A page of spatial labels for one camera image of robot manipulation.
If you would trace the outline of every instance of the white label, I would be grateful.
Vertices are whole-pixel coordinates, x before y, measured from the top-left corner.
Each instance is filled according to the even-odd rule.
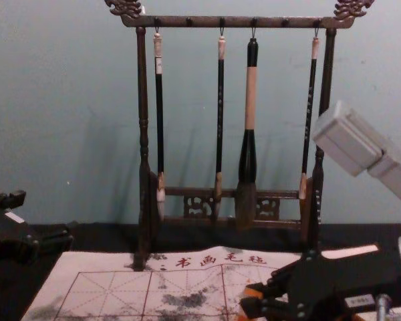
[[[162,58],[156,58],[156,74],[162,74]]]
[[[8,218],[14,220],[14,221],[15,221],[16,223],[18,223],[18,224],[21,224],[21,223],[24,223],[24,222],[25,222],[22,218],[20,218],[18,215],[14,214],[14,213],[12,213],[12,212],[7,212],[7,213],[5,213],[5,215],[6,215]]]
[[[357,308],[358,306],[371,306],[374,305],[374,299],[371,294],[364,296],[352,296],[351,298],[345,299],[348,308]]]

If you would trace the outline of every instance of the felt mat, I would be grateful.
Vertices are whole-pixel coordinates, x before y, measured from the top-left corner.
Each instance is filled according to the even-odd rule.
[[[339,258],[376,249],[323,255]],[[236,320],[247,284],[265,283],[272,271],[298,259],[294,253],[213,247],[155,253],[144,272],[134,272],[130,253],[65,252],[22,320]]]

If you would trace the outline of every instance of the black brush handle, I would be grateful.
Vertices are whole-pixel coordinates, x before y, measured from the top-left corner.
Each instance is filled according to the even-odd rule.
[[[307,172],[307,158],[309,156],[309,138],[310,138],[310,128],[312,119],[313,93],[315,92],[315,74],[316,74],[318,47],[319,47],[319,40],[317,37],[315,37],[312,42],[312,60],[310,65],[309,96],[307,97],[307,114],[306,114],[306,125],[305,125],[305,139],[303,147],[303,163],[301,166],[301,172],[303,174]]]
[[[156,74],[156,113],[158,128],[158,173],[164,171],[163,98],[162,98],[162,37],[154,34],[154,63]]]
[[[225,89],[225,46],[223,36],[219,40],[219,83],[217,98],[217,161],[215,172],[221,172],[221,161],[223,155],[223,114],[224,114],[224,89]]]
[[[245,133],[239,159],[239,182],[255,183],[257,158],[255,153],[255,95],[257,88],[257,57],[259,45],[255,38],[248,44],[247,97],[245,101]]]

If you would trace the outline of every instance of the black table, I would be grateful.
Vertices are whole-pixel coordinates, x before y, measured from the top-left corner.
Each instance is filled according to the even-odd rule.
[[[39,225],[35,229],[46,233],[59,225]],[[81,224],[72,234],[74,251],[129,252],[137,246],[138,230],[135,225]],[[401,224],[392,225],[322,225],[321,246],[335,249],[377,243],[380,247],[394,247],[401,236]],[[224,245],[259,251],[301,250],[299,234],[282,229],[253,229],[237,233],[235,230],[210,227],[162,228],[157,252],[196,251]],[[30,266],[0,262],[0,321],[17,321],[33,301],[47,279],[58,255],[37,260]]]

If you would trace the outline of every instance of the calligraphy brush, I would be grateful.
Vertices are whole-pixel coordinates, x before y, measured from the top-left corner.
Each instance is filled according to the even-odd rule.
[[[306,126],[305,126],[305,140],[303,147],[303,163],[301,165],[301,178],[300,178],[300,190],[299,199],[301,203],[306,198],[306,182],[307,182],[307,157],[309,156],[309,137],[310,137],[310,125],[312,119],[312,104],[313,104],[313,93],[315,91],[315,73],[316,73],[316,59],[318,56],[319,40],[315,37],[312,41],[312,59],[310,65],[310,80],[309,80],[309,95],[307,97],[307,114],[306,114]]]
[[[162,98],[162,36],[154,34],[154,62],[156,74],[156,113],[158,127],[158,189],[156,198],[158,212],[163,220],[165,216],[165,175],[164,175],[164,147],[163,147],[163,98]]]
[[[257,56],[259,45],[253,37],[248,44],[247,93],[245,99],[245,133],[239,159],[239,182],[235,195],[237,229],[248,228],[257,210],[257,159],[255,155],[255,95],[257,87]]]
[[[218,83],[218,115],[217,115],[217,161],[215,166],[215,194],[214,194],[214,217],[216,221],[220,214],[221,206],[221,159],[223,155],[223,112],[224,112],[224,79],[225,79],[225,49],[226,40],[223,35],[219,39],[219,83]]]

